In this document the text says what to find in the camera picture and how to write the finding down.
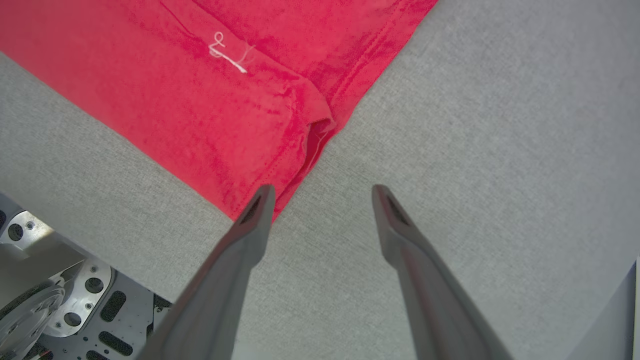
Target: fabric fold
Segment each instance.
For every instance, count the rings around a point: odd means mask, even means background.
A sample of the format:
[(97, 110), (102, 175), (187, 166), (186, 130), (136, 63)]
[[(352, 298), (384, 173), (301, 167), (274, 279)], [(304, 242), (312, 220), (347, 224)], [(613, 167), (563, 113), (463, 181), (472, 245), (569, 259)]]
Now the fabric fold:
[(434, 1), (0, 0), (0, 50), (235, 218), (276, 215)]

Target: gray table surface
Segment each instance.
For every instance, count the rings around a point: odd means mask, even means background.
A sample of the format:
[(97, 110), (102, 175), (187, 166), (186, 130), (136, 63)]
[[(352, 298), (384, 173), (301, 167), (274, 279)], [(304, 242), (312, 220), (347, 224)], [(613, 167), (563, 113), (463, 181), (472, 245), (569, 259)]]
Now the gray table surface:
[[(640, 2), (441, 0), (275, 222), (239, 342), (406, 359), (370, 187), (393, 189), (518, 359), (564, 359), (640, 252)], [(0, 191), (176, 299), (231, 224), (7, 57)]]

